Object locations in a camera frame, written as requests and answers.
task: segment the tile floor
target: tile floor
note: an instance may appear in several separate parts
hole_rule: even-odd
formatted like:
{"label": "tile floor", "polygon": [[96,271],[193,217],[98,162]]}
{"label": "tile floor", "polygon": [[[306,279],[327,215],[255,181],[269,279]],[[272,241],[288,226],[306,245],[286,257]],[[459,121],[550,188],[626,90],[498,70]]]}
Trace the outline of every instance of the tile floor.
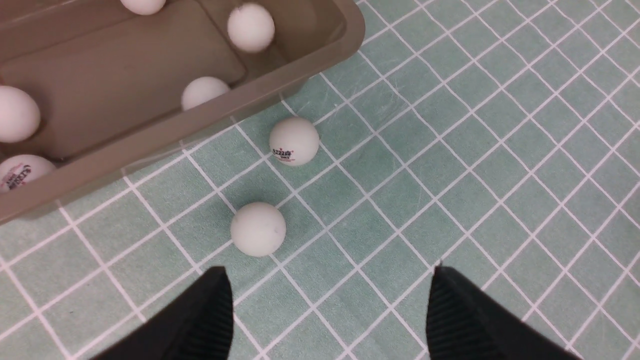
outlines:
{"label": "tile floor", "polygon": [[[209,266],[233,359],[425,359],[443,259],[586,359],[640,359],[640,1],[359,0],[362,49],[295,97],[0,227],[0,357],[87,358]],[[268,155],[297,114],[322,147]],[[240,254],[233,212],[287,239]]]}

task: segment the table tennis ball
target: table tennis ball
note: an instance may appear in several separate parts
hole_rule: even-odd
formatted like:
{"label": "table tennis ball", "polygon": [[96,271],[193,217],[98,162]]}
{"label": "table tennis ball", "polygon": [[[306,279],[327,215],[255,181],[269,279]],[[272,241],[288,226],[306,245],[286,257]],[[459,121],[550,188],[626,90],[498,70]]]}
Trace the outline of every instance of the table tennis ball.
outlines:
{"label": "table tennis ball", "polygon": [[0,164],[0,193],[6,193],[56,170],[49,160],[35,155],[18,155]]}
{"label": "table tennis ball", "polygon": [[280,162],[298,167],[314,158],[320,147],[320,136],[311,121],[291,117],[273,127],[269,146]]}
{"label": "table tennis ball", "polygon": [[130,12],[138,15],[152,15],[160,11],[166,0],[120,0]]}
{"label": "table tennis ball", "polygon": [[40,109],[26,92],[0,86],[0,142],[21,142],[36,132]]}
{"label": "table tennis ball", "polygon": [[182,92],[182,110],[195,108],[229,90],[227,83],[212,76],[195,79]]}
{"label": "table tennis ball", "polygon": [[273,40],[276,26],[265,8],[247,3],[235,8],[229,15],[227,33],[238,49],[247,53],[259,53]]}
{"label": "table tennis ball", "polygon": [[231,240],[249,256],[267,256],[282,245],[287,224],[274,206],[253,202],[243,206],[231,220]]}

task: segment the white ping pong ball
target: white ping pong ball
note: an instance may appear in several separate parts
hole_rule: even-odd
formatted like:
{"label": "white ping pong ball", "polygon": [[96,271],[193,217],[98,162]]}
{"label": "white ping pong ball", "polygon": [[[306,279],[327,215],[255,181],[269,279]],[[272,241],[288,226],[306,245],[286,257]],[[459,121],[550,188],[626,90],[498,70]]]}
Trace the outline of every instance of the white ping pong ball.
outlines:
{"label": "white ping pong ball", "polygon": [[35,155],[18,155],[0,164],[0,193],[20,187],[56,170],[49,160]]}
{"label": "white ping pong ball", "polygon": [[320,136],[311,121],[291,117],[273,127],[269,136],[269,146],[280,162],[298,167],[316,156],[320,148]]}
{"label": "white ping pong ball", "polygon": [[40,126],[40,109],[26,92],[0,86],[0,142],[27,140]]}
{"label": "white ping pong ball", "polygon": [[160,11],[166,0],[120,0],[132,13],[138,15],[152,15]]}
{"label": "white ping pong ball", "polygon": [[182,92],[182,110],[187,111],[230,90],[226,82],[212,76],[197,78]]}
{"label": "white ping pong ball", "polygon": [[246,53],[265,50],[276,33],[271,14],[255,3],[247,3],[235,8],[227,21],[229,40]]}
{"label": "white ping pong ball", "polygon": [[231,220],[231,240],[241,252],[256,258],[278,250],[286,234],[284,217],[265,202],[243,206]]}

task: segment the plastic tray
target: plastic tray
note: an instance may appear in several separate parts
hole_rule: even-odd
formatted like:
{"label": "plastic tray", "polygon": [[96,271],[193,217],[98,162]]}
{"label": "plastic tray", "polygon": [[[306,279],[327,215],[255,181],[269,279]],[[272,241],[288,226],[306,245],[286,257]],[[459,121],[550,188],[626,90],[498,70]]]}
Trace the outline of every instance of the plastic tray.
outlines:
{"label": "plastic tray", "polygon": [[[30,139],[0,144],[2,159],[36,154],[53,173],[0,195],[0,224],[86,194],[132,163],[183,139],[210,135],[297,92],[357,51],[364,20],[353,0],[256,0],[276,24],[260,54],[234,49],[235,0],[169,0],[137,16],[119,0],[0,1],[0,83],[29,93],[42,112]],[[232,91],[180,110],[184,87],[216,76]]]}

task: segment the ball logo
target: ball logo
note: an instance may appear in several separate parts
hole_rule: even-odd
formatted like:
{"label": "ball logo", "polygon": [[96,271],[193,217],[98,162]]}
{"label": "ball logo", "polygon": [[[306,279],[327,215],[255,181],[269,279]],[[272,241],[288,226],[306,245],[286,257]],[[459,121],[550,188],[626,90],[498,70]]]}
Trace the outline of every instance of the ball logo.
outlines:
{"label": "ball logo", "polygon": [[284,162],[295,161],[295,159],[291,158],[291,156],[293,155],[293,150],[289,151],[289,150],[282,150],[282,148],[279,148],[279,149],[272,149],[271,151],[280,161],[284,161]]}
{"label": "ball logo", "polygon": [[31,165],[17,165],[2,178],[2,186],[6,186],[9,190],[13,190],[18,186],[26,184],[24,180],[31,173]]}

